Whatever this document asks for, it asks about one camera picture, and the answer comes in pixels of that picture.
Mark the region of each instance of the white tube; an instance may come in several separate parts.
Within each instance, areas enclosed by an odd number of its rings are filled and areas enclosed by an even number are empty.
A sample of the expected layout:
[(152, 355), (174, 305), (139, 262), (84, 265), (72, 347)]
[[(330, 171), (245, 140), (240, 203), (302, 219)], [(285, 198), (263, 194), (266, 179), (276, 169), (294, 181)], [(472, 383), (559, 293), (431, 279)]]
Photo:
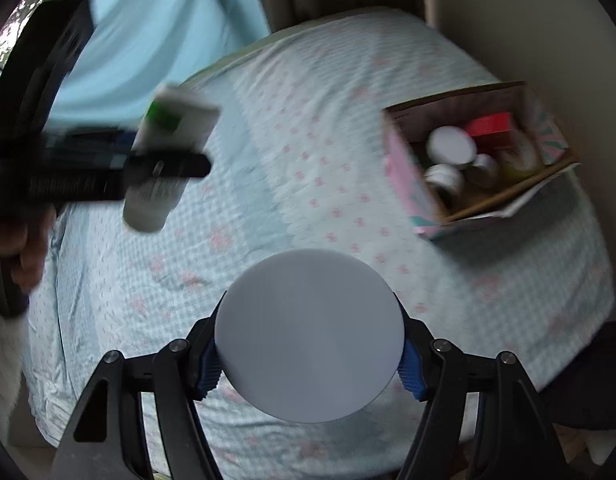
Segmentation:
[[(133, 149), (179, 148), (201, 151), (221, 110), (179, 86), (164, 84), (155, 91), (152, 104), (139, 125)], [(130, 187), (124, 203), (124, 221), (137, 231), (160, 231), (183, 195), (187, 179), (151, 179)]]

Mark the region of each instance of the hand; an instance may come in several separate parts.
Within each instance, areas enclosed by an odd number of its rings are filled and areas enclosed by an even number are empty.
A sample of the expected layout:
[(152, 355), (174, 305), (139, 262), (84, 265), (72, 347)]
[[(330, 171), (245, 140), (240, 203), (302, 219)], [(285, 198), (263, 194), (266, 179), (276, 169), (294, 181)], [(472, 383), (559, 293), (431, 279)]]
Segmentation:
[(50, 208), (34, 230), (29, 230), (24, 223), (0, 222), (0, 256), (19, 255), (11, 275), (23, 292), (30, 292), (41, 281), (48, 252), (48, 231), (55, 218), (54, 208)]

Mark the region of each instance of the light blue fabric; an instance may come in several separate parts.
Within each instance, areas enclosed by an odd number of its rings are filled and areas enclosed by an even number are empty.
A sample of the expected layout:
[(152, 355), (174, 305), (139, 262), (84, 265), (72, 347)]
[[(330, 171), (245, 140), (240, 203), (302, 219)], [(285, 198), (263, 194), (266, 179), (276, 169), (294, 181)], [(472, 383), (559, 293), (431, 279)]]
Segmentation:
[(91, 0), (96, 30), (51, 110), (49, 128), (133, 125), (162, 81), (269, 34), (259, 0)]
[[(156, 352), (209, 316), (249, 266), (289, 248), (331, 248), (371, 265), (408, 313), (463, 351), (518, 354), (537, 386), (590, 341), (614, 305), (590, 201), (566, 175), (513, 218), (437, 243), (412, 233), (383, 174), (381, 109), (494, 77), (402, 12), (326, 23), (193, 78), (223, 113), (210, 175), (190, 183), (161, 232), (122, 224), (121, 205), (72, 205), (30, 301), (24, 372), (37, 424), (57, 444), (101, 356)], [(167, 472), (144, 397), (151, 463)], [(477, 397), (462, 437), (474, 430)], [(370, 405), (326, 424), (250, 406), (223, 376), (198, 404), (227, 480), (361, 480), (403, 463), (423, 404), (395, 378)]]

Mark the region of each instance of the mattress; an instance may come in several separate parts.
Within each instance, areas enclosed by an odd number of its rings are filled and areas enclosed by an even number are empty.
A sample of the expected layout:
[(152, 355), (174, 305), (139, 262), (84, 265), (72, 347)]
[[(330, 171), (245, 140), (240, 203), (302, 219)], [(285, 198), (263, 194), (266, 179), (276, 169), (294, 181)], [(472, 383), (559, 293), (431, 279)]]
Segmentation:
[[(155, 235), (118, 204), (71, 205), (31, 296), (24, 372), (42, 434), (61, 439), (101, 356), (156, 352), (208, 316), (249, 266), (290, 248), (330, 248), (371, 265), (408, 314), (463, 351), (519, 355), (542, 387), (590, 341), (614, 303), (593, 209), (576, 177), (513, 218), (430, 242), (416, 237), (383, 173), (381, 109), (494, 82), (434, 30), (394, 10), (285, 34), (185, 83), (223, 113), (210, 176), (190, 183)], [(144, 396), (156, 471), (168, 469)], [(225, 377), (198, 413), (230, 479), (363, 479), (403, 462), (424, 405), (395, 378), (363, 410), (326, 424), (276, 420)], [(469, 396), (462, 438), (474, 431)]]

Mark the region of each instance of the open box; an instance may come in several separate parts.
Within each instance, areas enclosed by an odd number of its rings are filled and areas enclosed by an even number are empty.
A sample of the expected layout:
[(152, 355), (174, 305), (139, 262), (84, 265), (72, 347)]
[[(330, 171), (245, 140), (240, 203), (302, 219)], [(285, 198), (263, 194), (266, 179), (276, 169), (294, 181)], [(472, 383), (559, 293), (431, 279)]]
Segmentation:
[[(543, 168), (533, 176), (449, 212), (424, 180), (424, 167), (415, 152), (439, 126), (460, 126), (469, 120), (512, 112), (533, 140)], [(399, 103), (383, 110), (386, 174), (410, 217), (415, 233), (427, 238), (477, 228), (514, 215), (557, 175), (577, 165), (558, 120), (547, 112), (523, 81), (462, 88)]]

